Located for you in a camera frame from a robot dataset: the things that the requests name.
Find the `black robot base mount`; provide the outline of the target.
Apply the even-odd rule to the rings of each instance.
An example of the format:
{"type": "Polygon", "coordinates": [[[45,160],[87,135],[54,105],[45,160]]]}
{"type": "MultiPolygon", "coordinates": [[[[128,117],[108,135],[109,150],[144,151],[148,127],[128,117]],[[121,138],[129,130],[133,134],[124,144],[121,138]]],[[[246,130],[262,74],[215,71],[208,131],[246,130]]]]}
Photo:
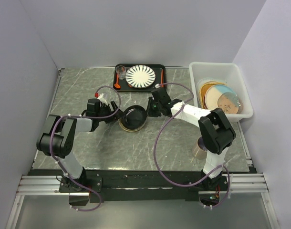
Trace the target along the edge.
{"type": "Polygon", "coordinates": [[[166,171],[165,175],[175,183],[184,184],[177,187],[167,182],[158,171],[130,170],[87,170],[82,184],[96,191],[92,193],[72,183],[68,178],[60,180],[60,193],[85,194],[91,203],[103,201],[134,201],[134,200],[185,200],[198,201],[202,191],[226,191],[228,181],[225,175],[210,179],[206,178],[198,185],[192,183],[204,177],[203,172],[166,171]]]}

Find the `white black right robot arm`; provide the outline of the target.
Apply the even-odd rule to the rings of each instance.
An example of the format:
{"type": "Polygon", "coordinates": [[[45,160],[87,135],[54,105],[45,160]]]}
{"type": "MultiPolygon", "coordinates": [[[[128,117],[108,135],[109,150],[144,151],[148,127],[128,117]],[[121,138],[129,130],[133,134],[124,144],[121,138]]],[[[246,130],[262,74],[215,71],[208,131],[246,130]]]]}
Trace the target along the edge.
{"type": "Polygon", "coordinates": [[[202,172],[202,186],[212,190],[218,185],[218,176],[223,170],[226,152],[236,138],[236,133],[220,108],[202,109],[179,99],[171,100],[164,87],[151,92],[148,102],[148,116],[168,116],[170,120],[179,119],[199,128],[207,157],[202,172]]]}

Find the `black glossy bowl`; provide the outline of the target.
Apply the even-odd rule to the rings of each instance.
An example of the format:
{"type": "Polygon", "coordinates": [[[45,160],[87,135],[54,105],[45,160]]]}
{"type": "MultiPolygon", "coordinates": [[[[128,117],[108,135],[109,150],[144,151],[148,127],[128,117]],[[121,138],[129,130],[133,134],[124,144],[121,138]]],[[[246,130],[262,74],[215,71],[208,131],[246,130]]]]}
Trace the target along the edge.
{"type": "Polygon", "coordinates": [[[122,124],[127,128],[139,127],[146,122],[146,110],[140,105],[133,105],[125,109],[126,121],[122,124]]]}

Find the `blue grey plate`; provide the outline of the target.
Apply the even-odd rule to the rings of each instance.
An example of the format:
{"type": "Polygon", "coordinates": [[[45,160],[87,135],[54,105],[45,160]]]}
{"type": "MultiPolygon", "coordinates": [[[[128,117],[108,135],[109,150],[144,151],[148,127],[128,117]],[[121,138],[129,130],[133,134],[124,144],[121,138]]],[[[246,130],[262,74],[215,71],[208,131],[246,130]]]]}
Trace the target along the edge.
{"type": "Polygon", "coordinates": [[[226,85],[214,85],[210,87],[205,95],[207,109],[214,110],[218,108],[217,101],[219,97],[226,92],[235,93],[231,88],[226,85]]]}

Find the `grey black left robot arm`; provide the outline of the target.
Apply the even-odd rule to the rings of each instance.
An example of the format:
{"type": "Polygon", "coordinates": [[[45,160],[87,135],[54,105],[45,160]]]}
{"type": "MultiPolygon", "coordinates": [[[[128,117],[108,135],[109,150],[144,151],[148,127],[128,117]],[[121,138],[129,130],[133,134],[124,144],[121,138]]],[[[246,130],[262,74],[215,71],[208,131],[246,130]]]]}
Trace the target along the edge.
{"type": "Polygon", "coordinates": [[[110,123],[124,117],[115,101],[106,103],[103,99],[88,100],[87,108],[79,115],[48,115],[38,137],[36,147],[46,156],[52,157],[63,174],[71,179],[71,187],[81,192],[87,188],[84,167],[73,153],[75,134],[93,132],[100,122],[110,123]]]}

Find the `orange woven pattern plate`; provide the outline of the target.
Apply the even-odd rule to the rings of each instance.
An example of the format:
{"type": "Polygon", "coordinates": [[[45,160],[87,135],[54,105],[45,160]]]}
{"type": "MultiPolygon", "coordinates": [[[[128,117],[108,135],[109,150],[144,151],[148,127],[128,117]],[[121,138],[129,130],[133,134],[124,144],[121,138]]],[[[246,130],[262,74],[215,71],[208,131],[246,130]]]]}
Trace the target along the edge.
{"type": "Polygon", "coordinates": [[[203,83],[198,92],[198,95],[199,95],[198,98],[199,98],[199,102],[202,108],[207,109],[206,102],[205,102],[205,95],[206,95],[207,90],[214,85],[226,85],[226,84],[217,82],[217,81],[208,81],[206,83],[203,83]]]}

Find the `dark metallic bowl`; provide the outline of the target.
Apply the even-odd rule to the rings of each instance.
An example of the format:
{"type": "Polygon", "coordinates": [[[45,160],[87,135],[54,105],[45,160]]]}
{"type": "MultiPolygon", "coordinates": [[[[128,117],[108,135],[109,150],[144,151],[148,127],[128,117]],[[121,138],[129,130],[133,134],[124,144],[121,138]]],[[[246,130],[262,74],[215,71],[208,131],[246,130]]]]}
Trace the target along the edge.
{"type": "Polygon", "coordinates": [[[232,92],[223,93],[219,97],[217,105],[226,114],[240,114],[243,111],[242,101],[232,92]]]}

